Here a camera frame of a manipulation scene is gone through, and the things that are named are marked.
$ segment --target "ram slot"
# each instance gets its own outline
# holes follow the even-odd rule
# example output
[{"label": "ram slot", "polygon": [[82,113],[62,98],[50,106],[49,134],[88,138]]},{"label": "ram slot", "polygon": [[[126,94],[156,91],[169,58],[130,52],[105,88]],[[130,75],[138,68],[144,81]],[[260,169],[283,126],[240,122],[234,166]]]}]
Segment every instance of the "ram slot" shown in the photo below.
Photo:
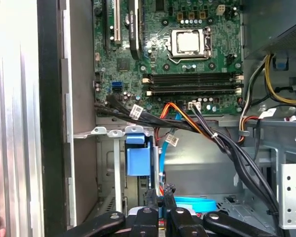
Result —
[{"label": "ram slot", "polygon": [[241,90],[240,85],[154,86],[147,91],[147,96],[236,94],[239,89]]},{"label": "ram slot", "polygon": [[234,79],[232,73],[193,73],[193,74],[148,74],[145,77],[153,84],[187,84],[187,83],[226,83]]}]

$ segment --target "blue sata port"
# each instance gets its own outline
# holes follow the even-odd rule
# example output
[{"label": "blue sata port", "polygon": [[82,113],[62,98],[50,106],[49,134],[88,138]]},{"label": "blue sata port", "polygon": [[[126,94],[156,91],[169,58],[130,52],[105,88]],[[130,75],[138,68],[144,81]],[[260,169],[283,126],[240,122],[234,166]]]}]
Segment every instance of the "blue sata port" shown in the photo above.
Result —
[{"label": "blue sata port", "polygon": [[121,92],[123,89],[123,83],[121,81],[112,82],[112,91]]},{"label": "blue sata port", "polygon": [[123,83],[121,81],[112,82],[112,87],[123,87]]}]

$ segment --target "finger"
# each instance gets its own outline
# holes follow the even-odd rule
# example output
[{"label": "finger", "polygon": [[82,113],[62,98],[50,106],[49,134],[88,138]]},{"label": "finger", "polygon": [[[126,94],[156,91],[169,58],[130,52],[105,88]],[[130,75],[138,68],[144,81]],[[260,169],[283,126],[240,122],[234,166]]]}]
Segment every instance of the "finger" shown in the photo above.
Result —
[{"label": "finger", "polygon": [[0,237],[5,237],[5,229],[0,230]]}]

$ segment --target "blue drive bay latch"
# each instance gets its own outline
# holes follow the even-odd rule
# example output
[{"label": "blue drive bay latch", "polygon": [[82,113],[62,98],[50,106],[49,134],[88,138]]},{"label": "blue drive bay latch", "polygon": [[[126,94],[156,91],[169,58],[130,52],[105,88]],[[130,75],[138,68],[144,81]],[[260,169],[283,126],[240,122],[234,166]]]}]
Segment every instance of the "blue drive bay latch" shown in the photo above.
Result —
[{"label": "blue drive bay latch", "polygon": [[151,175],[152,144],[142,133],[128,134],[125,141],[127,175]]}]

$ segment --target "green circuit board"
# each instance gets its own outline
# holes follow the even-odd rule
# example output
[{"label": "green circuit board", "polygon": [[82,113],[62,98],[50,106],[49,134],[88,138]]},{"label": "green circuit board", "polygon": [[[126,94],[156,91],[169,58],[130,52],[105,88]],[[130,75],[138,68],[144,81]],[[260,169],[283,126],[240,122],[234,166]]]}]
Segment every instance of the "green circuit board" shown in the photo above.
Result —
[{"label": "green circuit board", "polygon": [[[120,101],[129,109],[134,103],[154,115],[160,115],[166,102],[187,103],[197,99],[205,115],[225,115],[239,113],[237,99],[241,94],[168,94],[147,96],[147,85],[143,77],[150,75],[195,74],[195,73],[236,73],[242,74],[240,12],[231,19],[217,15],[219,4],[240,9],[239,0],[164,0],[164,11],[156,11],[156,1],[143,1],[143,56],[132,58],[129,46],[128,1],[120,0],[121,42],[107,40],[113,32],[107,29],[114,25],[114,0],[107,1],[107,12],[103,10],[104,0],[94,0],[94,49],[95,49],[95,100],[106,103],[106,96],[112,93],[112,83],[122,82],[118,92]],[[182,61],[175,64],[168,59],[167,42],[173,30],[204,29],[210,27],[212,57],[208,60]],[[234,55],[232,62],[228,56]]]}]

